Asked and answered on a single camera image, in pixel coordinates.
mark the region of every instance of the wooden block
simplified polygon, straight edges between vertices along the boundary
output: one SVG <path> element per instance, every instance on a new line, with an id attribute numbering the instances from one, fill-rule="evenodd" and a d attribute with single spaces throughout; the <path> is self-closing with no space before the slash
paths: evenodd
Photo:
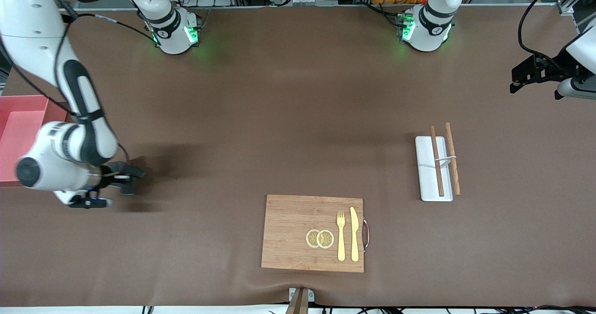
<path id="1" fill-rule="evenodd" d="M 349 255 L 352 243 L 350 207 L 358 215 L 356 232 L 358 261 L 339 261 L 337 244 L 339 230 L 337 212 L 345 214 L 345 252 Z M 313 270 L 330 272 L 364 272 L 364 245 L 362 243 L 363 201 L 356 198 L 303 197 L 296 195 L 268 195 L 264 221 L 263 255 L 261 267 L 272 269 Z M 334 235 L 328 249 L 311 248 L 306 234 L 311 229 L 327 229 Z"/>

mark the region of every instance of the knife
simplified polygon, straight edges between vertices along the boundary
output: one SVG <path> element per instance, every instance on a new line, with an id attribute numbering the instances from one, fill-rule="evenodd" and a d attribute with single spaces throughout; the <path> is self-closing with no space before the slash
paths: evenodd
<path id="1" fill-rule="evenodd" d="M 353 206 L 350 207 L 350 216 L 352 224 L 352 261 L 358 261 L 358 241 L 356 240 L 356 231 L 358 231 L 358 216 Z"/>

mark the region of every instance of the metal handle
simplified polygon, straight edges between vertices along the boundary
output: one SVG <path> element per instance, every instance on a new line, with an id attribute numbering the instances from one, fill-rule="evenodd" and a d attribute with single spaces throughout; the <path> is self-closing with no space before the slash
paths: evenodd
<path id="1" fill-rule="evenodd" d="M 368 222 L 366 222 L 366 219 L 364 217 L 362 217 L 362 225 L 366 225 L 366 244 L 364 244 L 364 250 L 362 252 L 366 252 L 366 248 L 368 248 L 368 244 L 370 244 L 371 242 L 371 230 L 370 227 L 368 226 Z"/>

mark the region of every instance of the pink bin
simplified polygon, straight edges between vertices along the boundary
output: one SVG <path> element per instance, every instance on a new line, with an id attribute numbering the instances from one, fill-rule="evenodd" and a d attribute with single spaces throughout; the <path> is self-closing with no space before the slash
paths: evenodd
<path id="1" fill-rule="evenodd" d="M 66 112 L 42 95 L 0 96 L 0 187 L 21 185 L 14 173 L 17 161 L 42 125 L 65 119 Z"/>

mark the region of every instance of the brown table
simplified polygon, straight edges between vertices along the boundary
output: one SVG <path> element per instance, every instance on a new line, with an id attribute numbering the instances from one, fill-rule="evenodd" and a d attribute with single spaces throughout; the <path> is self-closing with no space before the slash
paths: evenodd
<path id="1" fill-rule="evenodd" d="M 75 51 L 150 175 L 136 197 L 105 190 L 106 210 L 1 189 L 0 305 L 247 305 L 296 286 L 336 306 L 596 305 L 596 110 L 554 83 L 509 94 L 523 10 L 464 7 L 428 54 L 365 8 L 213 11 L 178 56 L 81 19 Z M 575 34 L 536 7 L 525 38 L 555 55 Z M 15 74 L 5 92 L 33 93 Z M 414 138 L 445 121 L 463 195 L 422 202 Z M 365 273 L 260 268 L 267 194 L 364 198 Z"/>

